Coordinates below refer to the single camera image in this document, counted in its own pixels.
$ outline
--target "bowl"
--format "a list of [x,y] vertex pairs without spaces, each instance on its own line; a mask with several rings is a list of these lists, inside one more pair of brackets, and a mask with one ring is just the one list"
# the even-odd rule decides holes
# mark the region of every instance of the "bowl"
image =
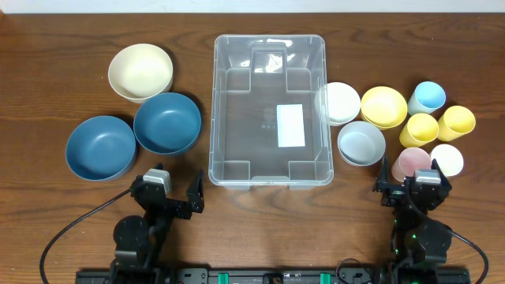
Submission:
[[330,125],[344,125],[360,113],[361,99],[356,90],[341,82],[327,85]]
[[137,143],[132,129],[119,118],[98,116],[73,130],[66,144],[72,172],[89,181],[119,178],[133,166]]
[[126,47],[109,66],[110,86],[134,103],[166,92],[172,86],[174,67],[170,56],[152,44],[139,43]]
[[159,94],[137,111],[133,131],[140,145],[157,154],[175,155],[188,150],[200,133],[196,104],[178,93]]
[[386,140],[374,125],[354,121],[340,130],[337,146],[344,161],[350,165],[370,166],[384,156]]
[[361,117],[380,130],[400,125],[406,116],[405,98],[393,88],[371,88],[361,99]]

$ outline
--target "wood grain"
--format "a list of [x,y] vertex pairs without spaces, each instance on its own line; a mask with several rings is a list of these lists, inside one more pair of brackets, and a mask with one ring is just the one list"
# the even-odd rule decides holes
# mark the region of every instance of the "wood grain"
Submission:
[[[221,34],[319,34],[326,41],[328,81],[351,84],[360,94],[388,85],[409,98],[418,83],[434,80],[445,87],[448,106],[470,108],[477,127],[452,142],[466,167],[430,215],[487,252],[486,283],[505,282],[505,18],[499,14],[6,16],[0,27],[0,282],[40,283],[47,242],[157,162],[171,172],[174,194],[184,196],[197,169],[208,168],[213,46]],[[134,43],[170,53],[172,90],[190,95],[203,112],[200,139],[178,157],[141,150],[135,167],[117,181],[83,181],[67,168],[66,140],[99,114],[131,123],[138,105],[114,93],[107,68]],[[402,127],[383,132],[392,160],[402,150]],[[338,131],[332,128],[334,142]],[[371,191],[378,167],[349,166],[338,155],[334,164],[334,181],[312,191],[227,191],[206,178],[205,212],[174,224],[163,259],[212,267],[385,260],[393,216]],[[71,283],[82,267],[107,267],[116,222],[141,213],[125,197],[71,229],[47,258],[50,282]],[[482,260],[470,247],[454,240],[448,256],[448,263],[466,265],[472,279],[480,275]]]

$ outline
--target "white bowl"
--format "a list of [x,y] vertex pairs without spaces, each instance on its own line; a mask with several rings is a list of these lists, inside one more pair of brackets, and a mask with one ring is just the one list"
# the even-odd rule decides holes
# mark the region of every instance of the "white bowl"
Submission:
[[122,97],[143,103],[172,86],[174,67],[161,48],[139,43],[121,50],[109,66],[110,86]]
[[361,99],[348,84],[334,82],[327,85],[330,125],[346,124],[360,113]]

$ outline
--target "dark blue bowl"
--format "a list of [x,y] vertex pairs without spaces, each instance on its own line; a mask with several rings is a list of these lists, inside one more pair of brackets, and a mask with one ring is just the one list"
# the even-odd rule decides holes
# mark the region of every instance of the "dark blue bowl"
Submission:
[[163,93],[139,108],[133,131],[140,145],[149,151],[176,155],[195,144],[201,125],[200,110],[190,98]]
[[72,172],[89,181],[119,178],[133,166],[137,142],[132,129],[119,118],[98,116],[81,123],[66,144]]

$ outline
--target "cup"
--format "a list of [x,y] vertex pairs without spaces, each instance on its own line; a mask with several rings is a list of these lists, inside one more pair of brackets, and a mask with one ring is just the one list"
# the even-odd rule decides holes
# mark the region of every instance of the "cup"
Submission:
[[451,141],[472,132],[475,128],[475,116],[463,106],[449,107],[439,119],[439,135],[442,141]]
[[403,182],[405,176],[412,177],[416,170],[429,170],[432,168],[432,160],[428,153],[421,148],[407,148],[396,159],[391,173],[395,180]]
[[432,142],[439,135],[439,124],[429,114],[415,114],[403,127],[400,143],[403,147],[420,147]]
[[459,174],[463,170],[465,161],[463,155],[454,146],[449,144],[440,144],[433,148],[429,154],[431,159],[436,159],[440,170],[446,177],[452,177]]
[[445,104],[445,91],[437,83],[420,83],[409,100],[409,114],[430,114]]

